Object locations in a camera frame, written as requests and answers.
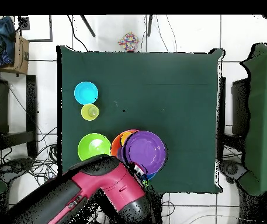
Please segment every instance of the plastic cup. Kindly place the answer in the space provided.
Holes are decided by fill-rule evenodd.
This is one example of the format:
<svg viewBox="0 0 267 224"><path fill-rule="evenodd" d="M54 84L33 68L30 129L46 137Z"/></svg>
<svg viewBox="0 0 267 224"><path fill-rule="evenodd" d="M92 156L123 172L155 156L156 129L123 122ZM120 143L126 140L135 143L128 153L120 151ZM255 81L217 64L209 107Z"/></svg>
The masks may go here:
<svg viewBox="0 0 267 224"><path fill-rule="evenodd" d="M85 120L92 121L98 117L100 111L94 104L86 104L81 109L81 116Z"/></svg>

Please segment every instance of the chair leg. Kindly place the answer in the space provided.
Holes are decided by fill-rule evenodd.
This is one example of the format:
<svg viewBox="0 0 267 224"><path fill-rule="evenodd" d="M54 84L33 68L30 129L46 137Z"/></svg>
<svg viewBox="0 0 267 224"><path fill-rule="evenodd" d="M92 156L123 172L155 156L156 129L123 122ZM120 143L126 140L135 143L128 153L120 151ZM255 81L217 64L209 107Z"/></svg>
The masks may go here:
<svg viewBox="0 0 267 224"><path fill-rule="evenodd" d="M89 25L88 21L85 19L85 17L83 15L81 15L82 20L84 21L86 27L88 28L88 30L91 32L93 37L96 37L95 33L93 32L91 26Z"/></svg>
<svg viewBox="0 0 267 224"><path fill-rule="evenodd" d="M152 19L153 15L149 15L149 24L148 24L148 37L151 35L151 28L152 28Z"/></svg>

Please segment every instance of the magenta robot arm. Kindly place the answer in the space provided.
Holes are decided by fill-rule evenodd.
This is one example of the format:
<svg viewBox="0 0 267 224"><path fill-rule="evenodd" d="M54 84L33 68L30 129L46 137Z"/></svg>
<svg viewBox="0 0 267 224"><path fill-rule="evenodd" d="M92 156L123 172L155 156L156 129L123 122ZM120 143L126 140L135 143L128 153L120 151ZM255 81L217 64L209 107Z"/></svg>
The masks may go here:
<svg viewBox="0 0 267 224"><path fill-rule="evenodd" d="M99 155L33 191L8 211L8 223L68 224L98 189L127 223L142 222L150 214L144 190L124 164Z"/></svg>

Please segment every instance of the white tile floor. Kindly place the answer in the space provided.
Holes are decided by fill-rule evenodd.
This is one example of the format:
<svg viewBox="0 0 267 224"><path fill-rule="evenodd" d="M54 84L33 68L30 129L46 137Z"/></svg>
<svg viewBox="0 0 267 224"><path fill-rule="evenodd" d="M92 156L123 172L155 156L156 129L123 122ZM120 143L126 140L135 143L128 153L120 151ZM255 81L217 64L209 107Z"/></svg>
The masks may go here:
<svg viewBox="0 0 267 224"><path fill-rule="evenodd" d="M70 16L74 23L75 35L91 51L124 51L118 41L129 31L132 31L142 41L145 32L144 15L103 15L86 16L96 33L93 38L80 16ZM52 16L52 42L31 42L29 50L29 75L37 76L38 125L46 134L57 126L57 64L56 45L69 46L77 51L85 51L84 46L72 35L72 28L67 16ZM168 15L169 22L176 37L177 51L186 53L207 53L214 48L223 48L226 55L223 58L222 75L227 78L226 86L226 125L232 124L231 85L234 81L247 77L245 69L239 64L245 60L254 43L267 42L267 20L261 15ZM48 29L47 18L30 18L31 25ZM169 52L175 51L175 40L166 15L158 15L161 36ZM31 39L42 39L41 34L25 33ZM165 52L159 32L156 16L153 17L151 36L148 38L147 51ZM145 37L142 52L145 52ZM25 99L25 76L18 78L14 74L1 73L7 79L12 90L23 106ZM9 96L10 131L25 130L26 113L16 99ZM56 143L56 130L46 138L47 144ZM14 147L10 158L27 155L26 146ZM168 206L164 203L162 215L164 224L237 224L239 213L239 197L236 185L228 184L221 174L219 184L223 192L212 194L172 193ZM31 175L17 179L11 189L10 204L15 204L31 191L37 188L37 183ZM169 194L164 195L168 201Z"/></svg>

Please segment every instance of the cable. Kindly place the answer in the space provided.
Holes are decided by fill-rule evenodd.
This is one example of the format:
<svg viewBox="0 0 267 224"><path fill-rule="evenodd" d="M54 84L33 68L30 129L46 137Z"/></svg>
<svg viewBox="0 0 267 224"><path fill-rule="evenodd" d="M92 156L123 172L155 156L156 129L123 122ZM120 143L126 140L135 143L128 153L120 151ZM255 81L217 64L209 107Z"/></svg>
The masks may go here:
<svg viewBox="0 0 267 224"><path fill-rule="evenodd" d="M230 151L234 156L236 156L237 158L239 158L238 155L236 155L234 152L232 152L231 150L229 150L229 148L227 148L226 146L224 146L224 148L227 149L228 151Z"/></svg>
<svg viewBox="0 0 267 224"><path fill-rule="evenodd" d="M189 224L192 224L193 222L195 222L196 220L200 219L200 218L203 218L203 217L207 217L207 216L223 216L223 217L232 217L232 218L236 218L236 219L239 219L239 220L244 220L244 221L248 221L248 222L265 222L264 220L261 220L261 221L257 221L257 220L248 220L248 219L244 219L244 218L239 218L239 217L236 217L236 216L224 216L224 215L205 215L205 216L200 216L198 218L196 218L195 220L193 220L192 222L190 222Z"/></svg>
<svg viewBox="0 0 267 224"><path fill-rule="evenodd" d="M41 140L39 140L39 141L37 141L37 142L41 142L42 140L44 140L45 139L45 137L47 136L47 135L49 135L51 132L53 132L55 129L56 129L57 127L54 127L51 131L49 131Z"/></svg>
<svg viewBox="0 0 267 224"><path fill-rule="evenodd" d="M77 39L77 40L84 46L84 48L86 49L86 51L89 51L89 50L87 49L87 47L85 46L85 44L84 44L83 42L81 42L81 40L78 39L78 38L75 36L75 32L74 32L74 28L73 28L72 20L71 20L71 18L70 18L69 16L68 16L68 18L69 18L69 21L70 21L70 24L71 24L71 27L72 27L72 32L73 32L73 36L74 36L74 38Z"/></svg>
<svg viewBox="0 0 267 224"><path fill-rule="evenodd" d="M157 15L156 15L156 19L157 19L157 25L158 25L159 35L160 35L160 37L161 37L161 39L162 39L162 42L164 43L164 39L162 38L161 33L160 33L160 28L159 28L159 23L158 23L158 17L157 17Z"/></svg>
<svg viewBox="0 0 267 224"><path fill-rule="evenodd" d="M171 27L171 29L172 29L172 32L173 32L173 35L174 35L174 38L175 38L175 45L176 45L176 52L177 52L177 41L176 41L176 37L175 37L175 34L174 34L174 31L173 31L173 28L172 28L172 26L171 26L171 24L170 24L169 20L168 20L168 24L169 24L169 26Z"/></svg>
<svg viewBox="0 0 267 224"><path fill-rule="evenodd" d="M164 203L171 203L172 204L172 207L174 208L173 209L173 211L171 212L171 213L169 213L169 211L168 211L168 214L167 215L164 215L164 216L161 216L161 217L166 217L166 216L170 216L170 215L172 215L173 214L173 212L175 211L175 205L172 203L172 202L170 202L170 201L165 201L165 202L163 202L162 204L164 204Z"/></svg>
<svg viewBox="0 0 267 224"><path fill-rule="evenodd" d="M144 42L144 36L145 36L145 33L146 33L146 31L144 32L144 34L143 34L143 40L141 41L141 52L142 52L142 50L143 50L143 42Z"/></svg>
<svg viewBox="0 0 267 224"><path fill-rule="evenodd" d="M2 158L2 160L4 161L4 163L5 163L5 158L6 158L10 153L13 152L13 149L12 149L11 147L9 147L9 149L11 149L10 152L7 153L7 154Z"/></svg>

